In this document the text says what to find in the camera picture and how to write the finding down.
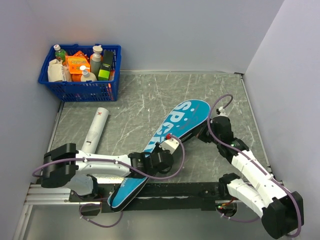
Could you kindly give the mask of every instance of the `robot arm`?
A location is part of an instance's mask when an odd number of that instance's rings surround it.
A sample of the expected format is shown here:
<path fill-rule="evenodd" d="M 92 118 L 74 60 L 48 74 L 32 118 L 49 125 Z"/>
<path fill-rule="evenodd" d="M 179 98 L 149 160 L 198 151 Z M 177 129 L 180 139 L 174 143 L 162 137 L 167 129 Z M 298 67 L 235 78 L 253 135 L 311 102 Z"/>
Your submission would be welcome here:
<path fill-rule="evenodd" d="M 234 137 L 230 119 L 222 107 L 217 109 L 217 113 L 218 116 L 210 121 L 210 128 L 219 141 L 210 135 L 207 124 L 195 129 L 193 135 L 203 142 L 215 143 L 219 153 L 250 182 L 245 183 L 235 173 L 225 174 L 219 179 L 220 195 L 230 195 L 245 203 L 261 218 L 265 230 L 275 239 L 295 230 L 298 227 L 298 216 L 292 199 L 273 175 L 258 162 L 249 147 L 241 139 Z M 298 205 L 303 225 L 303 199 L 296 191 L 290 195 Z"/>
<path fill-rule="evenodd" d="M 133 171 L 132 168 L 134 168 L 153 176 L 172 167 L 174 163 L 173 153 L 178 147 L 178 141 L 171 138 L 162 143 L 157 143 L 156 148 L 149 155 L 144 152 L 133 152 L 112 156 L 86 153 L 76 150 L 74 143 L 67 143 L 46 153 L 44 164 L 69 158 L 81 160 L 66 161 L 45 167 L 42 173 L 41 186 L 44 188 L 66 187 L 79 196 L 95 197 L 98 193 L 98 183 L 97 179 L 92 176 L 93 174 L 144 178 L 143 175 Z"/>

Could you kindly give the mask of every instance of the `gray wall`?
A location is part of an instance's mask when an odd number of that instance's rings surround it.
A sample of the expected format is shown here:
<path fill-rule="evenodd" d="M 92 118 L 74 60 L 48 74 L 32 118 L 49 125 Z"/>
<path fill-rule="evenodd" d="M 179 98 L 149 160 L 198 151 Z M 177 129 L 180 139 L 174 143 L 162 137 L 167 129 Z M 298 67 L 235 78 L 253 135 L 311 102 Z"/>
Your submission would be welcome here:
<path fill-rule="evenodd" d="M 244 75 L 272 169 L 303 196 L 308 240 L 320 237 L 319 11 L 319 1 L 284 1 Z"/>
<path fill-rule="evenodd" d="M 27 1 L 52 44 L 120 44 L 123 70 L 230 73 L 246 71 L 283 2 Z"/>
<path fill-rule="evenodd" d="M 37 83 L 48 39 L 24 1 L 0 7 L 0 233 L 13 237 L 32 169 L 43 161 L 59 102 Z"/>

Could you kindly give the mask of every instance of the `white bottle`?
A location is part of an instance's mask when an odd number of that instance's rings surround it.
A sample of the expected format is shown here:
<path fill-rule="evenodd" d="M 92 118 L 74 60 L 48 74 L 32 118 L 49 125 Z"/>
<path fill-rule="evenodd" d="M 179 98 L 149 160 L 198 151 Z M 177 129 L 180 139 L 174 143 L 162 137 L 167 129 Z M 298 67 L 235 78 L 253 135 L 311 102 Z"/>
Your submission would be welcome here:
<path fill-rule="evenodd" d="M 103 49 L 101 45 L 94 46 L 93 47 L 94 54 L 92 54 L 92 58 L 90 58 L 91 72 L 95 75 L 96 78 L 98 78 L 99 71 L 100 71 L 102 51 Z"/>
<path fill-rule="evenodd" d="M 86 66 L 82 65 L 80 67 L 80 70 L 82 71 L 82 76 L 80 78 L 81 82 L 86 82 L 86 81 L 94 82 L 94 81 L 97 81 L 96 76 L 92 72 L 89 72 L 87 70 Z"/>

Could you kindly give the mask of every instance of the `green box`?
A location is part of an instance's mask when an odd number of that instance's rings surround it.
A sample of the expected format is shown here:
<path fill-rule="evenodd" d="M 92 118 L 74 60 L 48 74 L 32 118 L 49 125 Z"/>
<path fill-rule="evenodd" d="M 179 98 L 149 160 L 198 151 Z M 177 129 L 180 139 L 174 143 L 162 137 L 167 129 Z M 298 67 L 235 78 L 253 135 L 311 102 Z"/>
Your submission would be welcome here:
<path fill-rule="evenodd" d="M 104 50 L 103 60 L 101 63 L 99 74 L 98 74 L 98 81 L 109 81 L 113 60 L 114 60 L 114 52 Z"/>

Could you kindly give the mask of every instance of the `marble surface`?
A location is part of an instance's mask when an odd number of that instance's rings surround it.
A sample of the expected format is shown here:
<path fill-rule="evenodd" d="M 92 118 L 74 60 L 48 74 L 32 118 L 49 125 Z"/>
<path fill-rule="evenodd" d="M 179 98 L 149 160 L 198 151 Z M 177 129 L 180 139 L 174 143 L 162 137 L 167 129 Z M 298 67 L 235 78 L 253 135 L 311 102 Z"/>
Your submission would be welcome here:
<path fill-rule="evenodd" d="M 242 139 L 266 168 L 267 161 L 244 91 L 241 76 L 228 73 L 189 74 L 121 73 L 116 102 L 67 102 L 64 104 L 52 149 L 75 143 L 80 149 L 98 107 L 109 110 L 97 154 L 123 155 L 143 151 L 166 115 L 179 103 L 200 99 L 210 105 L 223 94 L 233 94 L 226 109 L 234 136 Z M 222 100 L 219 106 L 227 103 Z M 217 182 L 226 173 L 240 172 L 221 157 L 213 143 L 194 138 L 185 143 L 186 162 L 170 183 Z M 176 162 L 171 173 L 179 167 Z M 119 183 L 120 177 L 96 175 L 99 183 Z"/>

